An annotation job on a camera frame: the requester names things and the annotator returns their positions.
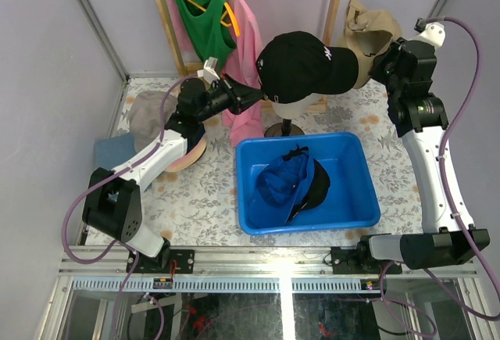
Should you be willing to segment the khaki hat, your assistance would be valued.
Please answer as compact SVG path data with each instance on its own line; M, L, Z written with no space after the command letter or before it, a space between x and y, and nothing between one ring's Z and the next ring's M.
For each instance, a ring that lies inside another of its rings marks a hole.
M391 12L368 9L359 0L349 0L337 45L351 49L358 60L359 74L354 89L360 89L369 81L375 57L385 53L389 45L401 37L402 28Z

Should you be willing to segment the beige mannequin head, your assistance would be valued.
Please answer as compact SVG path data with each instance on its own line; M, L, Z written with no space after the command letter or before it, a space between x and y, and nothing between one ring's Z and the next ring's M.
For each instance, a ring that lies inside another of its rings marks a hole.
M264 133L267 138L303 135L304 131L292 120L307 112L323 113L326 110L326 99L320 94L307 95L305 98L291 103L271 102L273 111L281 118L281 122L270 126Z

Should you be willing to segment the black baseball cap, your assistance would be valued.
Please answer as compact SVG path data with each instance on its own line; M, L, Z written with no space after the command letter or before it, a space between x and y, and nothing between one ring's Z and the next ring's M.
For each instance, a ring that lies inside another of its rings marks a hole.
M277 35L261 51L255 67L262 92L279 104L311 94L343 94L354 88L359 75L351 49L328 47L305 31Z

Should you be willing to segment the peach bucket hat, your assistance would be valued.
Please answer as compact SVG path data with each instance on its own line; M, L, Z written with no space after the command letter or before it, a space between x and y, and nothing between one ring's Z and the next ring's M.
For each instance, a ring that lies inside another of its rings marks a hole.
M176 173L195 164L206 151L206 140L202 138L198 144L185 156L171 163L164 171L167 173Z

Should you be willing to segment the grey bucket hat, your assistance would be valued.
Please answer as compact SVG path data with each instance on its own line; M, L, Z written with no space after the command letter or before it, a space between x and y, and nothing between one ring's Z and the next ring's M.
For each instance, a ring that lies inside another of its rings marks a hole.
M163 98L164 120L168 120L177 106L177 98L164 91L143 91L138 94L128 113L130 133L134 136L134 148L140 152L160 133L164 123L160 117Z

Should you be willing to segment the blue plastic bin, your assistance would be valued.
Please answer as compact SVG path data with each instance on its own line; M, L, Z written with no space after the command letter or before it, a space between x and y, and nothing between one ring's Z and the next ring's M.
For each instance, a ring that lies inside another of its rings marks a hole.
M326 198L285 224L281 209L274 213L258 200L257 178L273 159L293 148L307 147L330 178ZM349 132L254 138L236 148L237 215L250 235L325 231L371 227L380 220L380 207L359 138Z

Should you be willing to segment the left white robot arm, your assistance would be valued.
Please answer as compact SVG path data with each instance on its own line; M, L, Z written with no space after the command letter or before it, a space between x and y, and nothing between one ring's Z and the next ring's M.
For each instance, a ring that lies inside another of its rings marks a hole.
M172 163L184 158L202 140L204 121L229 110L235 115L256 104L263 94L227 74L207 88L201 79L186 78L180 85L176 109L163 121L159 136L131 160L91 175L82 220L132 248L154 273L170 267L170 242L143 220L141 195Z

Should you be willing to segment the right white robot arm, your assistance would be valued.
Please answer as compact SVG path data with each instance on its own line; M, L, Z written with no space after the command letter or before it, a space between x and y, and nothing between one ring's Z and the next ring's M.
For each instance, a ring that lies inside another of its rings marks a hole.
M430 87L437 64L433 45L399 38L373 61L370 76L387 91L387 112L411 160L422 207L422 233L364 236L358 268L373 273L384 262L412 270L462 265L490 243L476 228L461 196L445 140L448 118Z

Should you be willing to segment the pink t-shirt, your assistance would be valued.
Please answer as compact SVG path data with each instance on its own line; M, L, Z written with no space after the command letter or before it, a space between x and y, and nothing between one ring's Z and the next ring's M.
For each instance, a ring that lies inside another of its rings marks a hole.
M167 0L167 5L173 12L172 23L180 49L195 52L174 0ZM221 23L229 28L237 47L229 55L221 71L242 84L258 88L259 76L255 61L263 50L263 43L255 14L245 0L227 0L225 7L226 11L223 13Z

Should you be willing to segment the wooden clothes rack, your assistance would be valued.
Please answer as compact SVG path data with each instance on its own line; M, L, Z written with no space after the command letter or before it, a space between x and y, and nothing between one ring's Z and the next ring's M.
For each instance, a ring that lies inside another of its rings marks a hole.
M329 1L322 37L322 41L324 44L330 44L331 42L340 2L341 0ZM181 77L187 76L188 74L196 74L198 70L202 69L202 64L186 63L184 61L181 50L179 48L175 29L173 28L170 11L166 0L155 0L155 3L159 12L159 18L161 20L163 30L166 34L166 38L173 55L173 61L177 74Z

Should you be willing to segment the green tank top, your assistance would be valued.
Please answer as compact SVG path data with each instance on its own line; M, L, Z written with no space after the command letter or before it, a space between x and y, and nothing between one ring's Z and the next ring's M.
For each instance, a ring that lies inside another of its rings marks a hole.
M225 66L237 45L228 27L221 23L227 0L174 0L196 55L205 61L218 59L218 70Z

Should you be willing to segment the blue cap in bin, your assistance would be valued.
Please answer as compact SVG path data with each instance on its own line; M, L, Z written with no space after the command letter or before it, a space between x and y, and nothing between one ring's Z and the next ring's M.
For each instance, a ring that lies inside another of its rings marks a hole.
M257 176L248 217L257 228L284 227L327 198L330 176L307 146L272 160Z

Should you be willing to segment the folded blue cloth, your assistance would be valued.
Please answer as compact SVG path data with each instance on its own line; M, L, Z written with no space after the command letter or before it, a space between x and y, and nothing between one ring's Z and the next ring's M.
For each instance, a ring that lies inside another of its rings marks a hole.
M113 168L138 160L134 148L134 136L132 133L122 134L117 137L97 141L95 143L95 164L97 168L103 168L114 175Z

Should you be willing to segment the aluminium rail base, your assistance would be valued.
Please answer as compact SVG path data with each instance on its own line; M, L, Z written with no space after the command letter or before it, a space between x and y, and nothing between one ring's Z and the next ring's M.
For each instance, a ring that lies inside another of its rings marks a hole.
M328 262L327 247L190 247L193 259L182 271L146 274L131 269L131 256L113 247L97 263L83 265L64 256L59 276L69 277L75 289L115 292L295 292L363 293L362 284L376 281L378 273L341 274Z

